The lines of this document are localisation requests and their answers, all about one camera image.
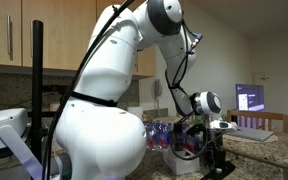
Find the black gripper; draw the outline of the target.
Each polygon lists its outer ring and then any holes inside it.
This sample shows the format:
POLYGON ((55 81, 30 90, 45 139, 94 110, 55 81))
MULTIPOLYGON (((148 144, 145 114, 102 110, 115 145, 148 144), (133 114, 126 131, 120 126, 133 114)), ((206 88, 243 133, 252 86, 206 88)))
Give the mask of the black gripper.
POLYGON ((202 124, 190 127, 185 135, 185 145, 194 154, 204 155, 207 164, 223 164, 225 152, 221 149, 223 145, 222 131, 211 130, 202 124))

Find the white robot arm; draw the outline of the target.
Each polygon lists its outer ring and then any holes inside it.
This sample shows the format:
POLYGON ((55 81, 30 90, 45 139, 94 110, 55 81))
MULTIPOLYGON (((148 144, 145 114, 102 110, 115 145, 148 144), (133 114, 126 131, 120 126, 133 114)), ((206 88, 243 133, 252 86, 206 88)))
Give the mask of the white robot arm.
POLYGON ((221 112, 211 92, 187 94, 180 81, 196 59, 178 0, 146 0, 136 10, 111 5, 91 35, 91 53, 73 85, 55 135, 72 163, 71 180, 124 180, 146 151, 142 120, 117 107, 129 88, 137 53, 157 45, 168 88, 183 116, 221 112))

